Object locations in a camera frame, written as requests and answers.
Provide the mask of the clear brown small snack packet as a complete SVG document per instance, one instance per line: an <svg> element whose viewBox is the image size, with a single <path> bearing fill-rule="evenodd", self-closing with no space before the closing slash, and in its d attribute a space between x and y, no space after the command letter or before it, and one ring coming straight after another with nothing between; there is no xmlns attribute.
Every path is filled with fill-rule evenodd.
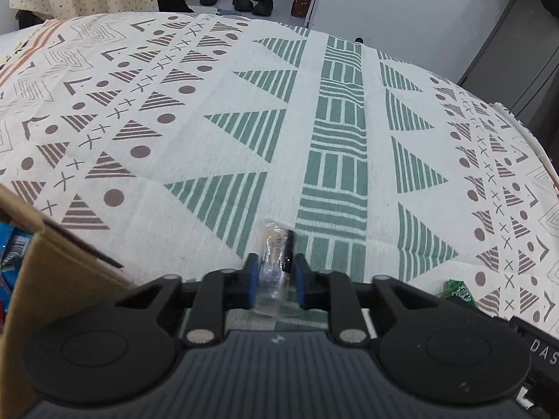
<svg viewBox="0 0 559 419"><path fill-rule="evenodd" d="M274 220L266 220L262 233L255 312L275 318L287 302L291 288L296 233Z"/></svg>

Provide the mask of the dark green snack bag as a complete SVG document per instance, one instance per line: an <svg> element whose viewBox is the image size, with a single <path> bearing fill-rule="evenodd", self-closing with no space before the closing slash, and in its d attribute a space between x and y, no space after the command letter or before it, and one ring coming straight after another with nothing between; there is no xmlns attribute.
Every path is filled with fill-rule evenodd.
<svg viewBox="0 0 559 419"><path fill-rule="evenodd" d="M469 288L463 281L449 279L443 285L442 292L439 294L442 300L457 304L461 307L477 309L477 303Z"/></svg>

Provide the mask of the patterned bed blanket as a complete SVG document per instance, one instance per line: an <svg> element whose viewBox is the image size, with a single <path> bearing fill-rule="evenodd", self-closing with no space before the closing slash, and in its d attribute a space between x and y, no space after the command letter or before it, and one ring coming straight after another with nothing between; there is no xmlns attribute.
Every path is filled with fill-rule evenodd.
<svg viewBox="0 0 559 419"><path fill-rule="evenodd" d="M558 331L558 179L500 104L371 47L241 16L50 21L1 54L1 183L146 282L284 226L318 271L462 281Z"/></svg>

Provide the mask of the brown cardboard box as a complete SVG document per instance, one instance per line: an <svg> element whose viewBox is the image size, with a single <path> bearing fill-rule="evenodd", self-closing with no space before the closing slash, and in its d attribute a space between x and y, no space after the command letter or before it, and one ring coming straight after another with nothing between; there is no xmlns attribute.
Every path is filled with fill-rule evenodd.
<svg viewBox="0 0 559 419"><path fill-rule="evenodd" d="M1 416L20 417L36 401L23 352L42 326L133 287L116 260L1 187L1 222L32 235L1 334Z"/></svg>

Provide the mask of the blue snack packet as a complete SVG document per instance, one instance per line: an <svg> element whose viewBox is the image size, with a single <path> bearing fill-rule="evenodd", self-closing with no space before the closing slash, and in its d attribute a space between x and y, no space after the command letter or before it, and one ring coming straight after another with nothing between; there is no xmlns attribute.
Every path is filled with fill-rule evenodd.
<svg viewBox="0 0 559 419"><path fill-rule="evenodd" d="M6 314L32 235L8 223L0 227L1 311Z"/></svg>

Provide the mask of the black slippers pile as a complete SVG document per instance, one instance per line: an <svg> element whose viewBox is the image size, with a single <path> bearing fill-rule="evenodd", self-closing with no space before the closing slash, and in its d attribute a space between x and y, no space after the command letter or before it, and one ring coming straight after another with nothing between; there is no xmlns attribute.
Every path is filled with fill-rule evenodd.
<svg viewBox="0 0 559 419"><path fill-rule="evenodd" d="M250 12L259 17L270 17L274 9L273 0L232 0L237 12Z"/></svg>

